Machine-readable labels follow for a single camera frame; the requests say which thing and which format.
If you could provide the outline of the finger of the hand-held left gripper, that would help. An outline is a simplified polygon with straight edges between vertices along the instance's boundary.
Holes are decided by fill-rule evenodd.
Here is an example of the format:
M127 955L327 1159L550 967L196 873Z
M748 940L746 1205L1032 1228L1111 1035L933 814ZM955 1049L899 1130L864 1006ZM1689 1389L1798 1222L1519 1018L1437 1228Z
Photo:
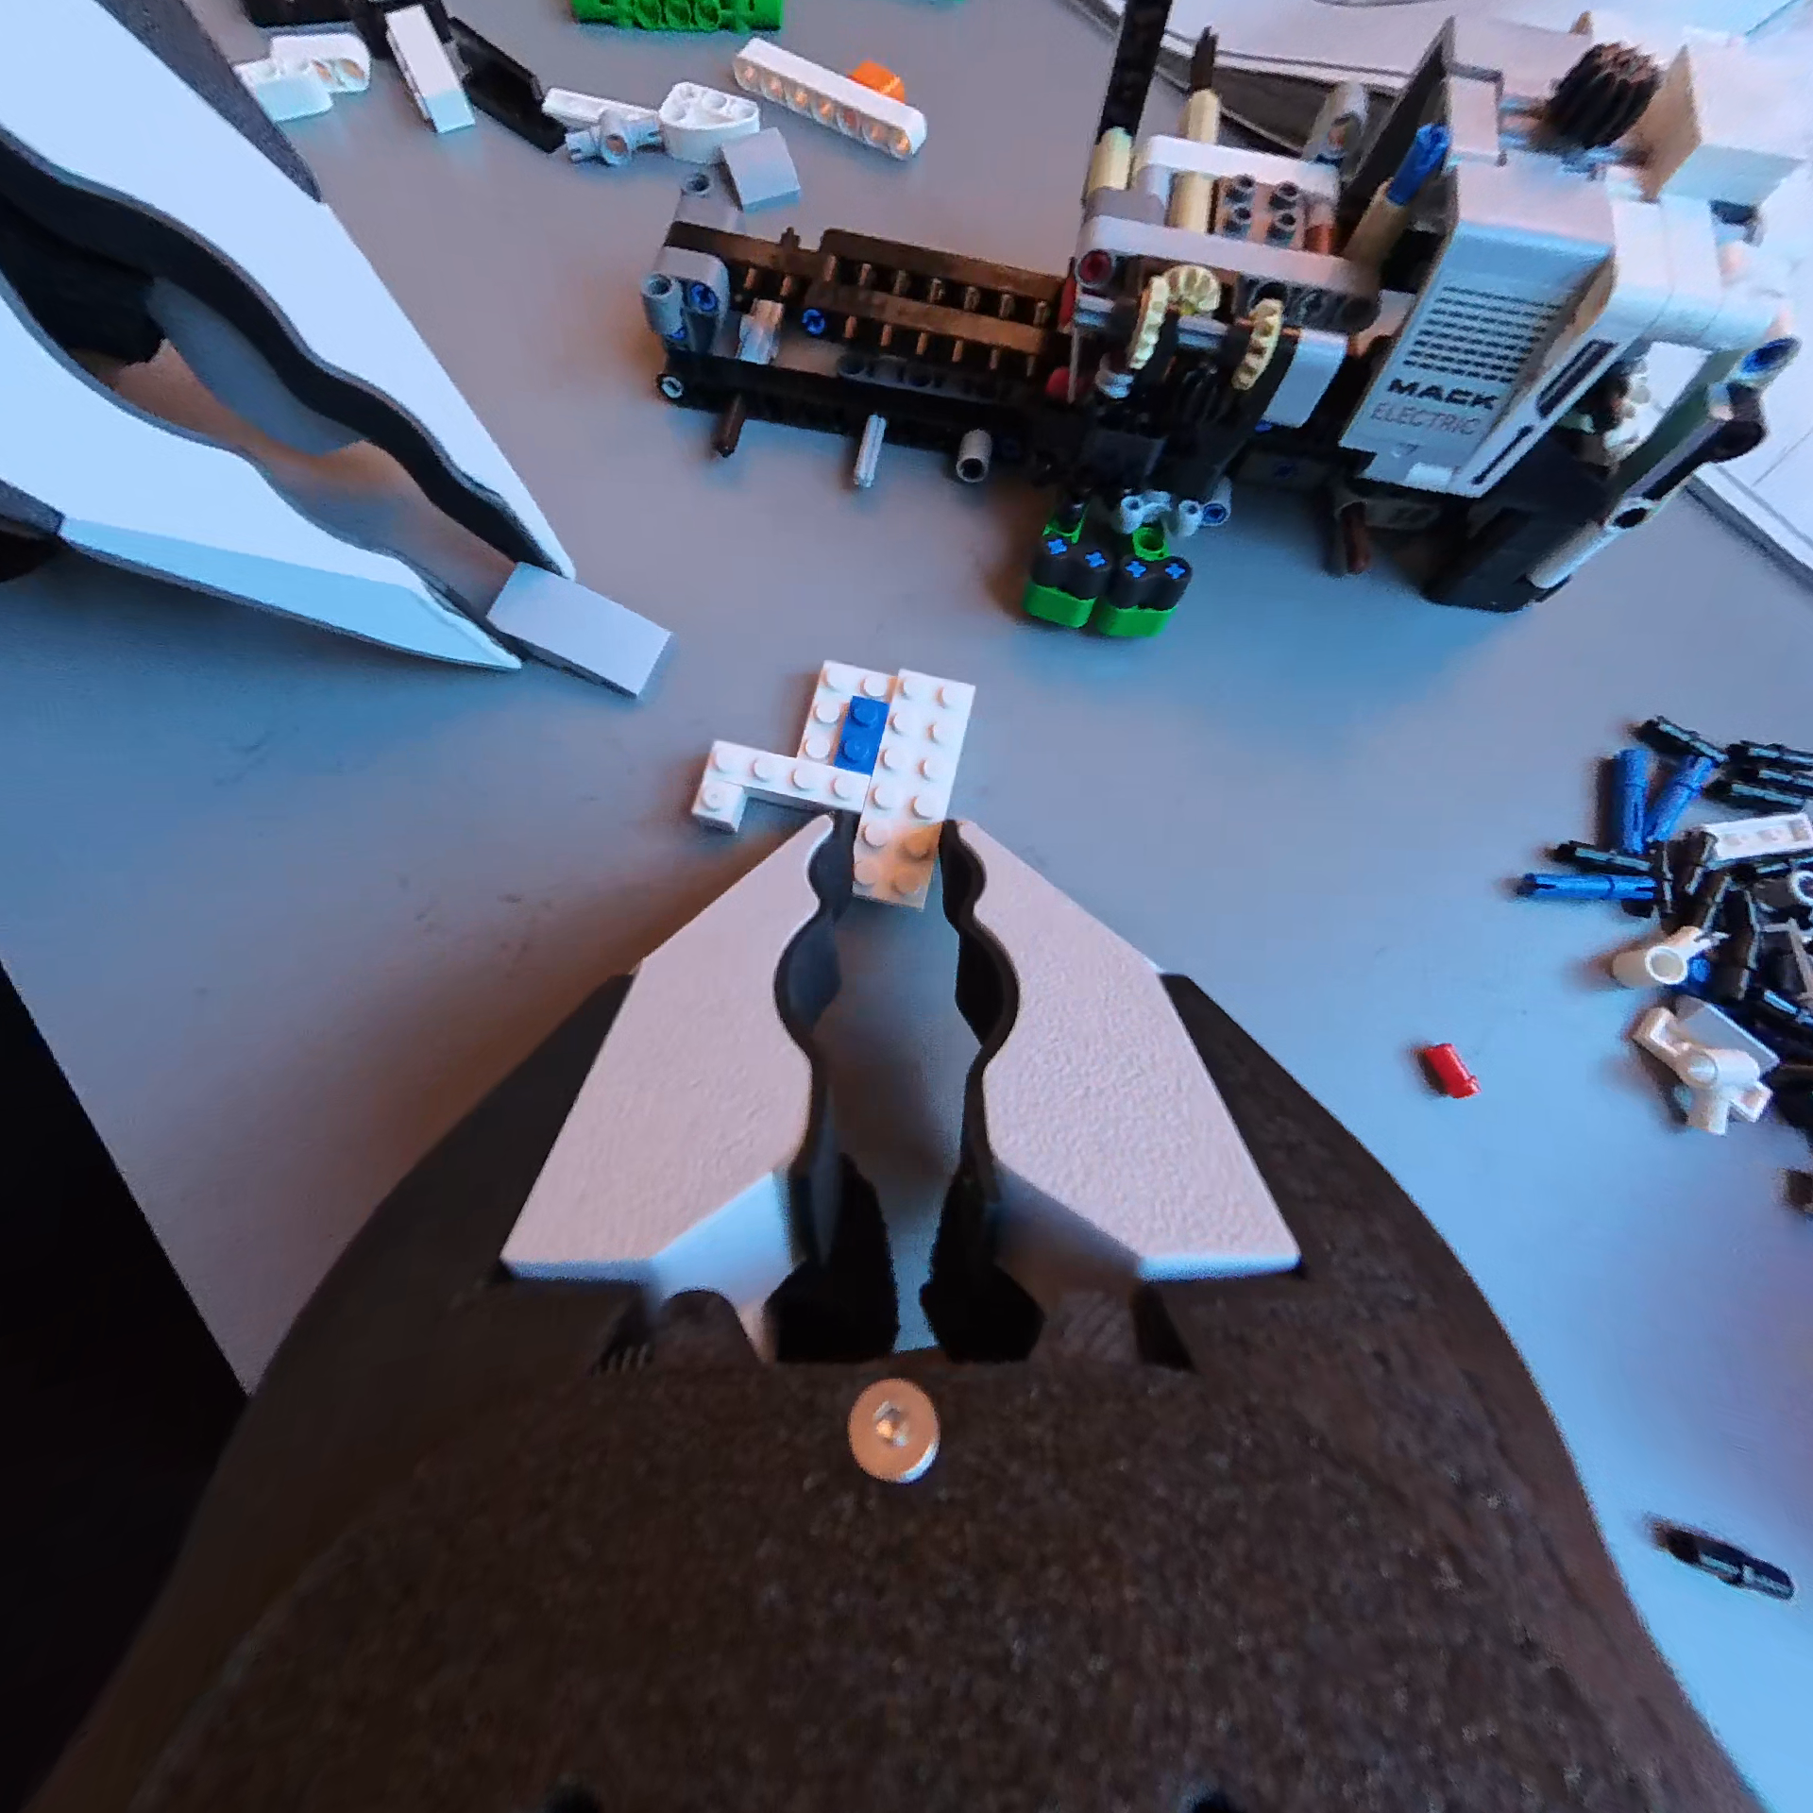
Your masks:
M3 286L4 521L81 553L425 659L519 659L395 555L316 524L231 449L92 378Z
M4 199L199 299L285 397L384 449L468 533L574 577L547 517L325 201L89 2L4 5Z

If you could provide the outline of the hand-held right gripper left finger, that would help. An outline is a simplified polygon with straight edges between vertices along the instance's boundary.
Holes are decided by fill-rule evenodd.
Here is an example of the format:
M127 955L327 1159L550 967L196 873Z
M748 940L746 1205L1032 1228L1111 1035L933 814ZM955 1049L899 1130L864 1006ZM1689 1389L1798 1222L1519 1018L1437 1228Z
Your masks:
M848 896L846 833L811 819L634 970L505 1238L511 1276L777 1289L805 1259L785 1174L811 1069L779 984Z

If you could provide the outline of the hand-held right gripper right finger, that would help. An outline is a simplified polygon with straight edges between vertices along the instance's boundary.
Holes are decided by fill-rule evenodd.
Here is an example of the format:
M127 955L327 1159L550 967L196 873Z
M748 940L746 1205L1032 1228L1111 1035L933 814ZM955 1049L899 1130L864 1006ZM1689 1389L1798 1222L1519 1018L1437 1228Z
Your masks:
M946 1208L1015 1282L1282 1274L1300 1246L1144 955L973 823L942 831L981 1041Z

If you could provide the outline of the grey lego tile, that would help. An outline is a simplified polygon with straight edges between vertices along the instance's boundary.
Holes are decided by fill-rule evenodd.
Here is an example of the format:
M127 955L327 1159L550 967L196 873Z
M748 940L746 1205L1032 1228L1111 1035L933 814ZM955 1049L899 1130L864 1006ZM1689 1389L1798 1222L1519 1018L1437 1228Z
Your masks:
M670 630L564 575L519 564L490 605L489 630L618 694L643 695L670 646Z

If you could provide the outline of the white lego plate assembly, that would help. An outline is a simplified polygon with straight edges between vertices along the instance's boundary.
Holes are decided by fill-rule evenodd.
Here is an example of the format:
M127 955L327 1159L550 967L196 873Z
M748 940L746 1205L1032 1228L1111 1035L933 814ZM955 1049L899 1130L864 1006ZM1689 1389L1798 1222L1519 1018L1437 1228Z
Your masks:
M921 908L975 688L924 671L826 662L794 755L714 741L694 819L737 831L749 801L857 819L852 890Z

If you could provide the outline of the small white lego piece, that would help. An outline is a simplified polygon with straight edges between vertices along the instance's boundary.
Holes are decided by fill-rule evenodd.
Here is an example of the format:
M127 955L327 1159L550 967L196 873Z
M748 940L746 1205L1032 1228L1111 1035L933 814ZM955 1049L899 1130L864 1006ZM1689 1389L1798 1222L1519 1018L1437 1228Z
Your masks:
M391 9L384 34L423 120L436 135L470 128L463 75L429 11L422 5Z

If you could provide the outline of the black flat lego piece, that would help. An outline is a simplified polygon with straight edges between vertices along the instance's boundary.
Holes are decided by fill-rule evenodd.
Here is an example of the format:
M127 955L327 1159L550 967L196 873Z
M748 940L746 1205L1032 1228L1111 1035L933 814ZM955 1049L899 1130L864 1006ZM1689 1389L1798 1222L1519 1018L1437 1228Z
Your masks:
M564 152L565 128L545 110L545 87L532 70L456 15L448 28L468 102L535 149Z

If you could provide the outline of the green lego beam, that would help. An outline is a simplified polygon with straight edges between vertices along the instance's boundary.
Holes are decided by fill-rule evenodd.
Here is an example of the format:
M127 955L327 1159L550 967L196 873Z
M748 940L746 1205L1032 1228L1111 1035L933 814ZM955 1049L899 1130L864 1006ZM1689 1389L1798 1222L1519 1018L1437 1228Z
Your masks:
M580 23L597 23L611 31L645 31L662 34L713 34L713 32L779 32L785 2L713 2L713 0L631 0L597 2L572 0L572 18Z

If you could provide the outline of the pile of small lego pins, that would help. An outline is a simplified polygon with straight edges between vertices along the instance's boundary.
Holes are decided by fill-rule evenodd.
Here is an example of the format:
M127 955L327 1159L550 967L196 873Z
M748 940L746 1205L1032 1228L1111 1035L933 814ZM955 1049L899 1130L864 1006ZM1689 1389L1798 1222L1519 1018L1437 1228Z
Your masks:
M1627 1041L1707 1136L1811 1136L1811 753L1648 717L1601 764L1593 837L1514 880L1608 903L1635 929L1606 978L1646 997Z

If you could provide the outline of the partly built lego truck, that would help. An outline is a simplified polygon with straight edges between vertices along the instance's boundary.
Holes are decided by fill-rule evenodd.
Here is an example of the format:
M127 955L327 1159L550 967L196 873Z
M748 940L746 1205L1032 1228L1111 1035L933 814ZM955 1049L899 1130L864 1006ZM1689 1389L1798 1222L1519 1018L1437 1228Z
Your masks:
M1442 18L1409 68L1287 6L1282 70L1327 74L1301 146L1221 136L1203 31L1144 129L1169 5L1127 5L1057 277L682 208L642 299L670 401L886 438L1054 506L1025 610L1156 637L1235 483L1319 495L1350 575L1408 538L1423 594L1511 614L1766 437L1798 354L1769 208L1806 168L1786 70L1737 38L1669 60L1606 37Z

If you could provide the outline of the black lego pin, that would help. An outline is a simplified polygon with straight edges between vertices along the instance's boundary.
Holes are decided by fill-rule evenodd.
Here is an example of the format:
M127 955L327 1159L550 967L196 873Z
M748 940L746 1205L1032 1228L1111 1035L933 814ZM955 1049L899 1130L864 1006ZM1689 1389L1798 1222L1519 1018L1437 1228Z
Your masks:
M1655 1522L1651 1534L1655 1545L1669 1557L1731 1588L1777 1601L1791 1601L1798 1592L1793 1578L1786 1570L1709 1533L1673 1522Z

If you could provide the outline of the white panel with pin hole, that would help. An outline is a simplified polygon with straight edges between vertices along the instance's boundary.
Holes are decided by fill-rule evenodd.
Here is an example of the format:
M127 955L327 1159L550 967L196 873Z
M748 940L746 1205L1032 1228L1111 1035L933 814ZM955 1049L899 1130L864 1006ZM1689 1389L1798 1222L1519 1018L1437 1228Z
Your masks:
M277 32L264 58L239 60L233 74L277 123L321 117L332 99L371 84L371 49L354 31Z

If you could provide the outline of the white triangular liftarm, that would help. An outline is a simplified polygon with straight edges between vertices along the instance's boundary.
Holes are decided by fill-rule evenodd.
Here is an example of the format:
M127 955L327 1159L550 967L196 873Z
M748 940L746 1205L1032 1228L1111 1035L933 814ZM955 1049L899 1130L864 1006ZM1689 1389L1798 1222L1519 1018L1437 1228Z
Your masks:
M762 129L761 105L700 83L675 83L657 113L661 144L682 165L708 167L726 144Z

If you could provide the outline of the long white technic beam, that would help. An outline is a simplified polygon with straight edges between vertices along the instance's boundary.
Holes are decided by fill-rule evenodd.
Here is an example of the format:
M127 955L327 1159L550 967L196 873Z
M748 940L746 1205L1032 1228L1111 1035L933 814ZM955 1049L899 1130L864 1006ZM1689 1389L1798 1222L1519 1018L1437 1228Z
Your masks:
M924 114L904 99L841 75L815 60L754 37L733 58L738 88L808 120L886 152L896 160L917 156L926 138Z

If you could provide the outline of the instruction booklet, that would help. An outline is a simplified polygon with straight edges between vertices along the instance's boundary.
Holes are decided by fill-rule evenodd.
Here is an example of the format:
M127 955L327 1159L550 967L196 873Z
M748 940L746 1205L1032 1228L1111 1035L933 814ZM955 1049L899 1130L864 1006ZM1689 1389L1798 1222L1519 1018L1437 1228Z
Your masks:
M1338 83L1395 95L1445 18L1542 31L1587 31L1669 60L1686 44L1739 44L1790 87L1787 126L1810 152L1811 5L1802 2L1494 2L1310 5L1238 2L1170 6L1160 70L1184 87L1203 31L1217 34L1225 110L1262 140L1293 149ZM1766 400L1771 433L1755 454L1704 470L1694 487L1735 527L1800 569L1811 564L1811 376L1805 348Z

